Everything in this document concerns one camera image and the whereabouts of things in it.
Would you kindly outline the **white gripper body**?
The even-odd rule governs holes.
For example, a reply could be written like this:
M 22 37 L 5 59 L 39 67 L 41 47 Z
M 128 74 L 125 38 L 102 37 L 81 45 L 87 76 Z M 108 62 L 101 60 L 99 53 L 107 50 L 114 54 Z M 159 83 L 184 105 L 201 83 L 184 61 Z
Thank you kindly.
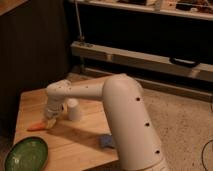
M 51 129 L 56 124 L 57 118 L 61 115 L 63 110 L 64 107 L 62 105 L 60 105 L 58 109 L 52 109 L 48 105 L 45 106 L 42 121 L 46 129 Z

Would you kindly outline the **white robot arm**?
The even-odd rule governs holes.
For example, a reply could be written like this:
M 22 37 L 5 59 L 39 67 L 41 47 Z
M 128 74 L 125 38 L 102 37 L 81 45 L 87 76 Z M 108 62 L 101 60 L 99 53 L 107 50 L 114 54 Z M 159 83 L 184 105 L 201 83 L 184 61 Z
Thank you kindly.
M 100 100 L 124 171 L 170 171 L 142 96 L 142 86 L 126 74 L 99 83 L 74 85 L 68 80 L 47 86 L 44 116 L 56 118 L 68 98 Z

